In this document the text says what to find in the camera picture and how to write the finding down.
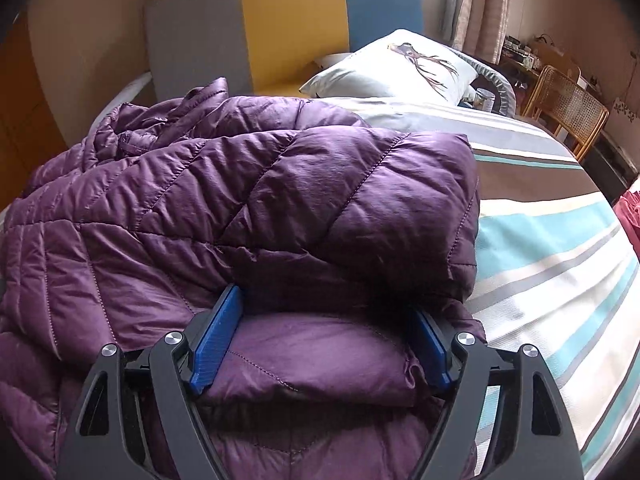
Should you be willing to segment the grey yellow blue sofa chair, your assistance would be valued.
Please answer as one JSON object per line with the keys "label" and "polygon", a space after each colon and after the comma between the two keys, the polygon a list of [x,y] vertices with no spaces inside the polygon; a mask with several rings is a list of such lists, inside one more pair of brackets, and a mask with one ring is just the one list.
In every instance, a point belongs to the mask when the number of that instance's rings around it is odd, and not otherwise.
{"label": "grey yellow blue sofa chair", "polygon": [[222,77],[232,96],[287,94],[314,60],[396,29],[424,31],[422,0],[150,0],[146,50],[157,99]]}

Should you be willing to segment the rattan wooden chair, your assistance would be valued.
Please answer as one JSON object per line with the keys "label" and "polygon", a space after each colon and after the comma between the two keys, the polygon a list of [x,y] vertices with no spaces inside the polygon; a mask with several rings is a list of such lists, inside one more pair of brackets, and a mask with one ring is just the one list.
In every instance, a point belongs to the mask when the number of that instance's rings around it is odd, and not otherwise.
{"label": "rattan wooden chair", "polygon": [[546,65],[522,114],[531,120],[541,116],[555,123],[555,138],[560,129],[567,132],[574,141],[572,153],[582,162],[608,120],[608,109],[569,76]]}

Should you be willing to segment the purple quilted down jacket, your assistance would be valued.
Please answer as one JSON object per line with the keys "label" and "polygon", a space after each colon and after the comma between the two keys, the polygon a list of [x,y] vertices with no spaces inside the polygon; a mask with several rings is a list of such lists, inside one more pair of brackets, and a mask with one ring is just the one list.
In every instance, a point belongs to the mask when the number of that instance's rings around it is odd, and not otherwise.
{"label": "purple quilted down jacket", "polygon": [[125,104],[32,175],[3,221],[1,419],[43,479],[106,344],[137,351],[213,307],[245,316],[198,404],[235,479],[403,479],[440,412],[396,324],[465,310],[468,139],[373,128],[223,79]]}

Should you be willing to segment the glass jar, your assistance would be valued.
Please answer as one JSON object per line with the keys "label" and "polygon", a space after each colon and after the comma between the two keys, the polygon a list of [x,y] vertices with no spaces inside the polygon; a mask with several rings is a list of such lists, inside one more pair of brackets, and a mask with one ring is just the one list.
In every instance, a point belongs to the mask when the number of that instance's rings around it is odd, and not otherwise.
{"label": "glass jar", "polygon": [[476,110],[482,110],[483,112],[491,113],[494,110],[496,102],[496,95],[494,92],[484,88],[477,88],[475,90],[475,98],[473,107]]}

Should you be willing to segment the white floral pillow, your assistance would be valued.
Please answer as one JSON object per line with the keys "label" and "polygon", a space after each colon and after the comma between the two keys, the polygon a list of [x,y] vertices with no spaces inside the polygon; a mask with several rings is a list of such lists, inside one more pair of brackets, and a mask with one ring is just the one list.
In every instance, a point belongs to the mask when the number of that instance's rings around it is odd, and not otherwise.
{"label": "white floral pillow", "polygon": [[393,98],[456,107],[476,78],[476,69],[453,50],[397,29],[315,74],[299,91],[313,98]]}

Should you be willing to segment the striped bed duvet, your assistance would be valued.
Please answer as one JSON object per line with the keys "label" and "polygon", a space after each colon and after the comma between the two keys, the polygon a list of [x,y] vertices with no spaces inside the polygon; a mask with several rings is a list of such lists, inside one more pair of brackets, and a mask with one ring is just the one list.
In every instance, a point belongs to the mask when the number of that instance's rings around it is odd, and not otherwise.
{"label": "striped bed duvet", "polygon": [[492,344],[529,342],[576,431],[585,476],[639,474],[639,263],[613,208],[541,128],[500,115],[341,98],[373,127],[460,133],[480,176],[468,307]]}

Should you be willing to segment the red cloth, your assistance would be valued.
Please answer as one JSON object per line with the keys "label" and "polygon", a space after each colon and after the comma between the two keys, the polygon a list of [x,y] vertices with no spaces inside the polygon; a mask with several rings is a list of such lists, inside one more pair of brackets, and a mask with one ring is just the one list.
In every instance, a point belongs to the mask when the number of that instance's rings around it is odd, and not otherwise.
{"label": "red cloth", "polygon": [[613,207],[620,225],[623,227],[632,248],[640,259],[640,198],[638,191],[623,193]]}

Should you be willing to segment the cluttered wooden desk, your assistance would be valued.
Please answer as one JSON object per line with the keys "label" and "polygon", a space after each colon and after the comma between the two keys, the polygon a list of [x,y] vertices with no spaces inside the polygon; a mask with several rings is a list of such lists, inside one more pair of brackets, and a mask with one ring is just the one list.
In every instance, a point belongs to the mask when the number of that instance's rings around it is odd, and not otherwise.
{"label": "cluttered wooden desk", "polygon": [[555,47],[547,36],[521,41],[512,36],[504,40],[501,65],[511,65],[530,78],[537,79],[546,66],[553,66],[561,73],[574,80],[580,88],[597,91],[582,74],[582,69],[566,53]]}

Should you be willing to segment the pink patterned curtain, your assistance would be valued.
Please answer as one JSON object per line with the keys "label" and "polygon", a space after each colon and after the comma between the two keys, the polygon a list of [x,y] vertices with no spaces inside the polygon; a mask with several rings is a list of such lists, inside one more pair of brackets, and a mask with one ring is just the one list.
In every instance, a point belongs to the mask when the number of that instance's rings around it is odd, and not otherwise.
{"label": "pink patterned curtain", "polygon": [[456,0],[451,45],[496,64],[506,39],[511,0]]}

